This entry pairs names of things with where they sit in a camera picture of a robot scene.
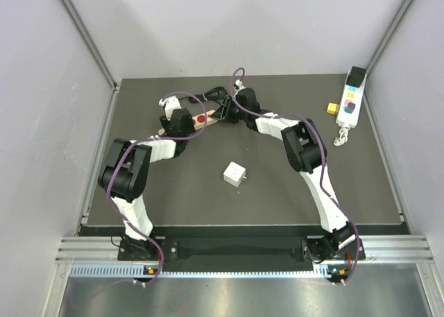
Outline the beige power strip red sockets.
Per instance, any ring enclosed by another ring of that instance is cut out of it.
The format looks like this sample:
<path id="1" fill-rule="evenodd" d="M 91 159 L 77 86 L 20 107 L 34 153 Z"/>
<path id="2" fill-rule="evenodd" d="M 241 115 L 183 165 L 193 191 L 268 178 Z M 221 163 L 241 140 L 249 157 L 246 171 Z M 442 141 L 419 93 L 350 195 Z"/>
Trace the beige power strip red sockets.
<path id="1" fill-rule="evenodd" d="M 201 113 L 201 114 L 198 114 L 196 116 L 193 116 L 194 127 L 195 127 L 196 131 L 200 130 L 201 128 L 203 128 L 205 123 L 208 126 L 210 126 L 210 125 L 215 124 L 215 123 L 218 122 L 218 120 L 210 118 L 210 115 L 213 112 L 214 112 L 214 110 L 210 110 L 210 111 L 207 111 L 206 113 Z M 162 135 L 163 132 L 164 132 L 163 128 L 161 127 L 158 130 L 158 135 Z"/>

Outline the white cube socket adapter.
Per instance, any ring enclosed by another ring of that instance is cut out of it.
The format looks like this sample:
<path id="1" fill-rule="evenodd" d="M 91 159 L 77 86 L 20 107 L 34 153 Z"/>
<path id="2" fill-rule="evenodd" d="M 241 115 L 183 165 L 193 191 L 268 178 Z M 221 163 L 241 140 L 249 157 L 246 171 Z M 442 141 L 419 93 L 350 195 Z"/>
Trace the white cube socket adapter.
<path id="1" fill-rule="evenodd" d="M 244 179 L 246 179 L 246 169 L 235 163 L 231 162 L 223 172 L 223 179 L 234 187 L 239 187 Z"/>

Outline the white power strip coloured sockets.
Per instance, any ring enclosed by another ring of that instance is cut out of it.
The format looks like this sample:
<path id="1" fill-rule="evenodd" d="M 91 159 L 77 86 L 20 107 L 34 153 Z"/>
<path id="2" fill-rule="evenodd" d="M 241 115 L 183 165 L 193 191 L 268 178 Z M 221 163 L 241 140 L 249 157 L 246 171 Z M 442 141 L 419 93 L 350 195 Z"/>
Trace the white power strip coloured sockets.
<path id="1" fill-rule="evenodd" d="M 366 70 L 366 77 L 363 83 L 361 84 L 360 88 L 346 85 L 346 80 L 345 80 L 341 101 L 339 103 L 339 112 L 336 116 L 336 123 L 339 126 L 349 126 L 351 128 L 354 128 L 357 125 L 359 120 L 361 104 L 364 97 L 364 88 L 366 84 L 366 79 L 367 79 L 367 70 Z M 348 102 L 353 102 L 356 104 L 356 108 L 351 114 L 344 111 L 344 107 Z"/>

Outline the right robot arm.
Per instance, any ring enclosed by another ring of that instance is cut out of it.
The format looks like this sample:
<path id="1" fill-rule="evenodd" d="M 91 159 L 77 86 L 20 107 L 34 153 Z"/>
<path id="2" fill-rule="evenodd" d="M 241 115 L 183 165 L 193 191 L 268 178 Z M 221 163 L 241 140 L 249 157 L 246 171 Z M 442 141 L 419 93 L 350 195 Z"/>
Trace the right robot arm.
<path id="1" fill-rule="evenodd" d="M 291 168 L 302 176 L 311 192 L 325 231 L 315 251 L 305 248 L 307 256 L 318 263 L 340 257 L 351 257 L 356 262 L 362 249 L 359 231 L 336 197 L 328 174 L 327 150 L 313 121 L 264 110 L 251 88 L 237 86 L 234 90 L 231 94 L 223 87 L 217 88 L 220 106 L 212 118 L 231 124 L 242 121 L 247 128 L 283 143 Z"/>

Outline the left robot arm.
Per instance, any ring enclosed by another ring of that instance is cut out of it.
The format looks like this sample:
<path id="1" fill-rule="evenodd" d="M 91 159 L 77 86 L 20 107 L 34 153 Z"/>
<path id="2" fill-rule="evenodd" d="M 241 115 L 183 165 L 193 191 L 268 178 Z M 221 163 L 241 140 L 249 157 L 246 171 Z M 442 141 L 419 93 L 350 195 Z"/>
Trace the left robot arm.
<path id="1" fill-rule="evenodd" d="M 141 143 L 116 138 L 111 143 L 98 176 L 98 185 L 109 193 L 115 209 L 123 216 L 125 232 L 118 259 L 153 260 L 160 256 L 152 237 L 153 224 L 146 212 L 143 193 L 150 164 L 178 157 L 188 138 L 196 132 L 191 113 L 174 109 L 160 117 L 164 134 Z"/>

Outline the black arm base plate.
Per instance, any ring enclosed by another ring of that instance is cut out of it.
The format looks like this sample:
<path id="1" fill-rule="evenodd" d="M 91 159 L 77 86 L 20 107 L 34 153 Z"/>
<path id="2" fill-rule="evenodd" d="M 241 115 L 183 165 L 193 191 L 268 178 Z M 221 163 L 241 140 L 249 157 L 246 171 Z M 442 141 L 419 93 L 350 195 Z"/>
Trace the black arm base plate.
<path id="1" fill-rule="evenodd" d="M 285 256 L 301 262 L 327 260 L 352 261 L 356 255 L 365 259 L 364 249 L 356 250 L 352 243 L 334 252 L 322 238 L 306 237 L 246 237 L 246 238 L 156 238 L 166 262 L 178 262 L 195 256 Z"/>

